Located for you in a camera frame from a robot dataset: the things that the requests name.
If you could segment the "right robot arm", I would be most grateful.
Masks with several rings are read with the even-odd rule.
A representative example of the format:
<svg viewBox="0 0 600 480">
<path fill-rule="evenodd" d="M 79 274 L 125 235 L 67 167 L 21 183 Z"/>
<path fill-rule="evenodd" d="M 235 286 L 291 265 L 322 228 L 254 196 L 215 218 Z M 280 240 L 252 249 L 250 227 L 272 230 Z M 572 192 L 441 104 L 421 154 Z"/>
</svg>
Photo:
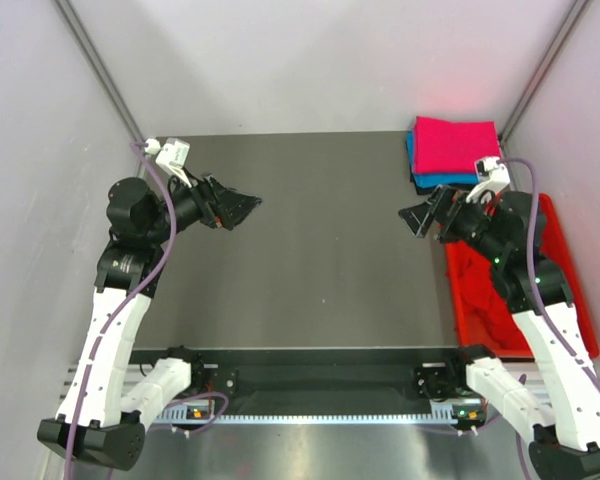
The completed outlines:
<svg viewBox="0 0 600 480">
<path fill-rule="evenodd" d="M 531 349 L 549 401 L 542 403 L 484 346 L 460 348 L 446 372 L 449 388 L 487 400 L 519 435 L 539 478 L 600 479 L 600 380 L 567 277 L 541 251 L 538 196 L 505 191 L 487 206 L 440 186 L 399 216 L 414 236 L 437 224 L 440 242 L 462 242 L 489 262 L 493 288 Z"/>
</svg>

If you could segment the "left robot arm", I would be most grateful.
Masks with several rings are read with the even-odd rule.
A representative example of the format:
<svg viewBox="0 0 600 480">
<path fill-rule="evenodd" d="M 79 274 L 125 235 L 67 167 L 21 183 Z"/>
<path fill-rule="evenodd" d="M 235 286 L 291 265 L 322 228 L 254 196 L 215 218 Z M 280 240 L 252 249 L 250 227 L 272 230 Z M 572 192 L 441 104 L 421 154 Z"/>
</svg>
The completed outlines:
<svg viewBox="0 0 600 480">
<path fill-rule="evenodd" d="M 207 374 L 196 355 L 174 348 L 125 392 L 135 338 L 176 235 L 195 223 L 231 231 L 262 202 L 212 175 L 171 177 L 159 192 L 126 178 L 108 200 L 109 241 L 97 262 L 85 344 L 57 413 L 37 431 L 38 441 L 65 459 L 67 474 L 73 462 L 130 470 L 162 411 L 178 395 L 204 390 Z"/>
</svg>

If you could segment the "pink t shirt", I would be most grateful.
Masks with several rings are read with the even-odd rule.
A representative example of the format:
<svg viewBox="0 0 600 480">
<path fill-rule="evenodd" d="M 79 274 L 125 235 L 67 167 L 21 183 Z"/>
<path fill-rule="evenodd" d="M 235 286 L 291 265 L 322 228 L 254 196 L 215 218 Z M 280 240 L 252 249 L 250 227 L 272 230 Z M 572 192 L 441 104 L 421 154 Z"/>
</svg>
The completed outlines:
<svg viewBox="0 0 600 480">
<path fill-rule="evenodd" d="M 475 172 L 475 162 L 499 157 L 495 123 L 452 122 L 418 116 L 414 125 L 416 174 Z"/>
</svg>

